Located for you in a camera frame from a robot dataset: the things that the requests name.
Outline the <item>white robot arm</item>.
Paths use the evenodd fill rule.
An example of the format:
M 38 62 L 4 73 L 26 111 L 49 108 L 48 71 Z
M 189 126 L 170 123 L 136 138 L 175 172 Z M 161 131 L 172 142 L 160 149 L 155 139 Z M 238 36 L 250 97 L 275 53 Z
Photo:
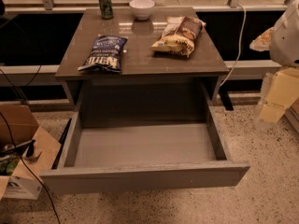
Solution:
M 299 0 L 294 0 L 275 25 L 254 39 L 249 48 L 268 50 L 270 59 L 281 65 L 275 74 L 265 74 L 256 107 L 255 126 L 268 129 L 299 98 Z

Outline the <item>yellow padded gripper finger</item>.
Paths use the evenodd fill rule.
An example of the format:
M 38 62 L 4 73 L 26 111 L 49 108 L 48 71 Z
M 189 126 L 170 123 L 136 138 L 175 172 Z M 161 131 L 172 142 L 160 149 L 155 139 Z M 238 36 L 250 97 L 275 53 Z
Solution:
M 255 51 L 270 51 L 272 48 L 271 38 L 273 33 L 273 27 L 267 29 L 257 38 L 255 38 L 249 45 L 249 48 Z
M 275 126 L 299 98 L 299 70 L 286 68 L 266 73 L 255 109 L 254 125 L 258 129 Z

